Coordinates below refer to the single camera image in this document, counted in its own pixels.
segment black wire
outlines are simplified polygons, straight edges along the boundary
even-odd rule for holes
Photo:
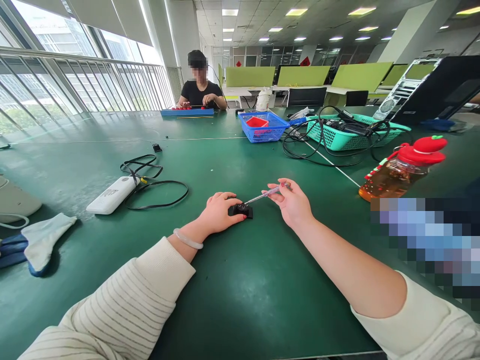
[[[222,83],[220,82],[220,79],[219,79],[219,77],[217,76],[217,73],[215,72],[215,69],[213,68],[212,65],[208,65],[208,66],[211,67],[211,69],[213,70],[213,74],[215,75],[216,79],[218,80],[218,84],[219,84],[218,87],[220,88],[221,95],[223,96],[223,99],[224,99],[225,102],[226,102],[226,107],[230,109],[229,102],[227,101],[227,98],[225,97],[224,91],[222,90]]]
[[[337,107],[335,106],[332,106],[332,105],[327,105],[327,106],[324,106],[319,112],[318,112],[318,116],[320,117],[320,115],[322,114],[322,111],[326,108],[333,108],[335,109],[338,113],[341,112],[340,109],[338,109]],[[288,143],[296,143],[298,141],[301,141],[301,142],[304,142],[306,141],[305,138],[307,138],[307,135],[308,133],[315,127],[316,124],[314,124],[310,130],[308,130],[305,134],[300,134],[301,137],[298,137],[297,135],[291,135],[293,132],[296,132],[298,129],[300,129],[301,127],[305,126],[307,123],[309,122],[315,122],[316,124],[318,124],[320,126],[320,141],[318,141],[318,145],[316,147],[316,149],[309,155],[306,155],[306,156],[301,156],[297,153],[294,153],[293,151],[291,151],[290,149],[287,148],[286,144]],[[338,168],[344,168],[344,167],[349,167],[349,166],[353,166],[353,165],[357,165],[359,163],[361,163],[365,158],[366,156],[364,156],[363,158],[361,158],[359,161],[357,162],[353,162],[353,163],[350,163],[350,164],[343,164],[343,165],[335,165],[335,164],[330,164],[330,163],[323,163],[323,162],[318,162],[318,161],[314,161],[314,160],[311,160],[310,157],[313,156],[317,151],[318,149],[320,148],[320,145],[323,143],[323,147],[325,148],[325,151],[331,155],[331,156],[334,156],[334,157],[338,157],[338,158],[343,158],[343,157],[349,157],[349,156],[355,156],[355,155],[358,155],[358,154],[362,154],[362,153],[365,153],[366,151],[370,150],[370,154],[372,156],[372,158],[378,162],[380,162],[379,159],[377,159],[375,157],[375,154],[374,154],[374,151],[373,151],[373,148],[374,146],[379,143],[380,141],[384,140],[387,138],[387,136],[390,134],[390,130],[391,130],[391,126],[390,126],[390,123],[386,120],[382,120],[382,121],[379,121],[379,122],[376,122],[372,125],[366,125],[366,124],[363,124],[363,123],[360,123],[360,122],[357,122],[356,120],[354,121],[346,121],[346,122],[349,122],[351,124],[356,124],[356,125],[359,125],[359,124],[362,124],[363,128],[364,129],[369,129],[370,128],[370,133],[368,133],[365,137],[367,138],[367,141],[368,141],[368,147],[365,148],[365,149],[362,149],[360,151],[356,151],[356,152],[351,152],[351,153],[348,153],[348,154],[335,154],[333,152],[331,152],[328,147],[327,147],[327,142],[325,141],[325,135],[324,135],[324,123],[321,119],[312,119],[312,120],[307,120],[299,125],[297,125],[296,127],[294,127],[286,136],[285,138],[283,139],[282,141],[282,150],[283,150],[283,153],[285,155],[287,155],[289,158],[292,158],[292,159],[302,159],[302,160],[307,160],[311,163],[314,163],[314,164],[318,164],[318,165],[323,165],[323,166],[327,166],[327,167],[338,167]],[[405,130],[405,129],[402,129],[402,128],[395,128],[396,130],[401,130],[401,131],[404,131],[406,133],[409,134],[410,136],[410,139],[411,139],[411,142],[413,142],[413,136],[412,134],[410,133],[410,131],[408,130]],[[385,131],[384,134],[382,135],[379,135],[377,134],[377,132],[379,131]],[[372,136],[373,134],[377,135],[378,138],[373,142],[372,141]]]
[[[251,109],[250,104],[245,96],[242,96],[243,100],[245,100],[246,104],[248,105],[248,108]]]
[[[152,158],[151,160],[147,161],[147,162],[140,162],[138,160],[141,160],[141,159],[145,159],[145,158]],[[126,207],[130,210],[145,210],[145,209],[153,209],[153,208],[163,208],[163,207],[167,207],[167,206],[170,206],[170,205],[173,205],[173,204],[176,204],[178,203],[179,201],[181,201],[183,198],[185,198],[187,196],[187,194],[189,193],[189,187],[181,182],[181,181],[176,181],[176,180],[163,180],[163,181],[155,181],[155,182],[152,182],[152,183],[149,183],[149,184],[146,184],[144,186],[141,186],[139,187],[138,189],[136,189],[136,186],[138,184],[138,180],[137,178],[140,178],[140,179],[155,179],[157,176],[160,175],[160,173],[162,172],[162,170],[164,169],[163,166],[161,165],[155,165],[155,164],[152,164],[155,160],[157,159],[157,156],[156,155],[153,155],[153,154],[147,154],[147,155],[142,155],[142,156],[139,156],[139,157],[136,157],[136,158],[133,158],[131,160],[127,160],[127,161],[124,161],[123,164],[120,165],[120,170],[123,171],[124,173],[127,173],[127,174],[130,174],[131,177],[133,177],[133,180],[135,182],[135,188],[133,189],[133,191],[128,194],[128,196],[125,198],[124,200],[124,203],[126,205]],[[137,164],[137,165],[140,165],[138,168],[136,168],[135,170],[132,169],[129,164]],[[139,176],[138,175],[138,172],[145,168],[145,167],[149,167],[149,168],[156,168],[156,169],[159,169],[158,172],[154,175],[154,176]],[[140,207],[130,207],[128,205],[128,200],[134,195],[134,194],[138,194],[140,192],[143,192],[146,188],[150,187],[150,186],[153,186],[153,185],[161,185],[161,184],[180,184],[180,185],[183,185],[185,188],[186,188],[186,191],[185,193],[179,197],[177,200],[173,201],[173,202],[169,202],[169,203],[164,203],[164,204],[156,204],[156,205],[146,205],[146,206],[140,206]]]

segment white cable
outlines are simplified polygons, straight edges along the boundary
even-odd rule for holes
[[[13,217],[17,217],[19,219],[22,219],[25,221],[25,223],[21,226],[12,226],[12,225],[7,225],[7,224],[4,224],[2,222],[0,222],[0,226],[1,227],[4,227],[4,228],[7,228],[7,229],[14,229],[14,230],[17,230],[17,229],[21,229],[21,228],[24,228],[26,227],[29,223],[30,223],[30,220],[28,217],[26,216],[23,216],[23,215],[19,215],[19,214],[8,214],[8,213],[3,213],[3,212],[0,212],[0,215],[2,216],[13,216]]]
[[[175,230],[173,230],[173,234],[174,234],[177,238],[179,238],[182,243],[188,245],[188,246],[191,247],[191,248],[200,250],[201,248],[204,247],[203,244],[200,244],[200,243],[198,243],[198,242],[192,241],[192,240],[190,240],[188,237],[184,236],[184,235],[180,232],[180,229],[178,229],[178,228],[176,228]]]

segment desktop computer tower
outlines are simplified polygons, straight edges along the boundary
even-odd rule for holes
[[[480,56],[417,59],[373,117],[415,125],[448,119],[480,91]]]

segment green desk partition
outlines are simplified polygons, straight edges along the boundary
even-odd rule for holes
[[[224,70],[221,64],[218,64],[218,81],[220,81],[220,87],[222,87],[224,85]]]
[[[278,86],[322,86],[329,69],[330,66],[282,66]]]
[[[390,72],[387,74],[385,80],[383,80],[383,82],[381,83],[382,86],[396,85],[408,67],[408,64],[393,65]]]
[[[415,64],[406,73],[407,79],[421,80],[425,75],[430,74],[434,69],[433,64]]]
[[[275,66],[227,67],[226,86],[230,87],[271,87]]]
[[[332,87],[374,92],[392,66],[392,62],[341,65]]]

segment woman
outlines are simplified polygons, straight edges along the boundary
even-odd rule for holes
[[[207,58],[200,50],[188,53],[188,65],[191,67],[195,80],[189,80],[183,85],[178,106],[204,106],[225,110],[225,100],[220,86],[207,80]]]
[[[467,313],[345,241],[315,220],[307,196],[294,181],[278,181],[280,194],[270,198],[286,224],[390,359],[480,356],[478,325]],[[290,183],[291,190],[285,183]],[[46,328],[20,359],[146,360],[180,292],[195,273],[190,262],[204,240],[245,219],[240,214],[228,215],[231,206],[242,203],[235,197],[231,192],[210,197],[196,220],[127,262],[68,310],[58,326]]]

